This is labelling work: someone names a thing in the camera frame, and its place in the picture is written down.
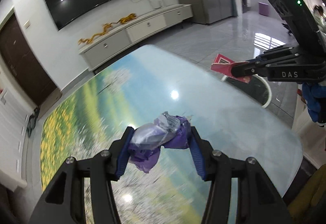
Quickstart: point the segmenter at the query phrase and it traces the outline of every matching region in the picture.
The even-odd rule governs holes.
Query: glossy tabletop
[[[45,121],[43,189],[67,156],[92,157],[126,126],[152,122],[164,111],[191,118],[200,136],[229,157],[255,157],[282,196],[301,164],[298,137],[257,102],[190,62],[145,45],[84,84]],[[235,183],[229,223],[235,221]],[[149,174],[128,164],[112,183],[122,223],[200,223],[209,187],[189,150],[164,148]],[[86,182],[86,216],[92,223],[89,193]]]

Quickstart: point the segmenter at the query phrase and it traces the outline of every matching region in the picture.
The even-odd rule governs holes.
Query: light switch
[[[24,24],[25,29],[27,29],[30,25],[31,25],[31,22],[28,20],[28,21]]]

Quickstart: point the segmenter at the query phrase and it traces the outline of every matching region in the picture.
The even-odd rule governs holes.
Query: tv stand
[[[127,48],[164,29],[192,17],[191,5],[176,4],[154,10],[115,27],[92,44],[79,48],[79,54],[93,71]]]

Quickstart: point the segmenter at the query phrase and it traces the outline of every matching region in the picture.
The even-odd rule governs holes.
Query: cabinet drawer
[[[167,26],[181,22],[184,19],[192,17],[191,6],[164,13],[164,19]]]
[[[154,33],[160,29],[166,27],[166,23],[163,15],[159,15],[143,21],[139,24],[131,26],[127,29],[127,32],[130,36],[132,42],[136,42],[143,37],[148,36],[151,33]]]
[[[84,58],[91,68],[98,67],[101,63],[121,51],[131,42],[125,30],[122,30],[101,41],[84,53]]]

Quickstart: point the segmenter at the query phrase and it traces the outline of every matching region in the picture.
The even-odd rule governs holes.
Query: golden dragon figurine
[[[101,33],[96,33],[94,34],[91,38],[87,38],[87,39],[79,39],[78,40],[78,44],[80,45],[81,43],[86,43],[86,44],[91,44],[93,41],[94,41],[94,38],[97,37],[97,36],[103,36],[105,34],[107,34],[109,31],[108,29],[112,28],[112,24],[118,24],[118,23],[121,23],[121,24],[126,24],[134,19],[137,18],[137,15],[135,13],[131,13],[129,14],[127,17],[123,17],[121,18],[119,21],[117,21],[116,23],[106,23],[106,24],[103,24],[102,25],[102,28],[103,28],[103,32]]]

